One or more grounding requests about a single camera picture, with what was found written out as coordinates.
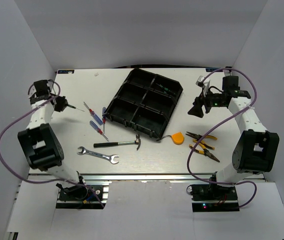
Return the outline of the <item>black green precision screwdriver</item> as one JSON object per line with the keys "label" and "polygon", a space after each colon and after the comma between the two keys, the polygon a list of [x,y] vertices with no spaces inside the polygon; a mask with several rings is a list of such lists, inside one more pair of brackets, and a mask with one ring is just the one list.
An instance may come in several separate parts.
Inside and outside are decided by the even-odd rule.
{"label": "black green precision screwdriver", "polygon": [[69,108],[72,108],[72,109],[75,109],[75,110],[84,112],[84,110],[82,110],[82,109],[80,109],[80,108],[77,108],[77,107],[75,107],[75,106],[73,106],[73,105],[67,104],[66,106],[69,107]]}

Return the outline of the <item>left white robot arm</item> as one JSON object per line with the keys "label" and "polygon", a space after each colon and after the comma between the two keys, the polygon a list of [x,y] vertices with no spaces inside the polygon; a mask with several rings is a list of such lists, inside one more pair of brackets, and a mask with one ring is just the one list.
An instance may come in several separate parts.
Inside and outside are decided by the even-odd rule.
{"label": "left white robot arm", "polygon": [[28,165],[74,184],[70,193],[81,200],[87,196],[88,187],[78,171],[63,163],[64,151],[50,123],[53,113],[62,112],[68,101],[54,92],[54,81],[38,80],[28,91],[31,106],[30,121],[25,130],[18,132],[17,138]]}

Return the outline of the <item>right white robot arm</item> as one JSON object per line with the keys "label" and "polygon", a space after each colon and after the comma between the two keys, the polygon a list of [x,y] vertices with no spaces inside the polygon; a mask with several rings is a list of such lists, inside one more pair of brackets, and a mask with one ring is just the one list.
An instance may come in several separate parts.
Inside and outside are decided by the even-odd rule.
{"label": "right white robot arm", "polygon": [[202,91],[195,98],[188,114],[202,118],[211,108],[227,108],[235,116],[241,134],[232,153],[231,163],[216,172],[215,182],[207,187],[208,195],[218,200],[225,195],[226,187],[246,177],[272,170],[280,137],[261,123],[252,107],[249,92],[239,87],[238,76],[223,77],[221,93],[213,93],[210,80],[204,76],[200,76],[195,84]]}

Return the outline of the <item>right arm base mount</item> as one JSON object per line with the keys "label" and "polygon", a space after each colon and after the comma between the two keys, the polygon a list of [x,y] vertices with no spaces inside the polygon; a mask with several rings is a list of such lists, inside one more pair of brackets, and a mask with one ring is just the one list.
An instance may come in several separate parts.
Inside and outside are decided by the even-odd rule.
{"label": "right arm base mount", "polygon": [[191,196],[194,213],[239,212],[238,195],[235,187],[217,184],[192,184],[186,188]]}

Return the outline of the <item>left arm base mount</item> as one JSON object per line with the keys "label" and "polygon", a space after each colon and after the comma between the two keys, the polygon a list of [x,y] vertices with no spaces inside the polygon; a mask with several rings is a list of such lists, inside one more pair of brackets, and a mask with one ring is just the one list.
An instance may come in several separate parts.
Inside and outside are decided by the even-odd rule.
{"label": "left arm base mount", "polygon": [[83,179],[87,187],[58,182],[56,209],[102,210],[107,203],[109,181]]}

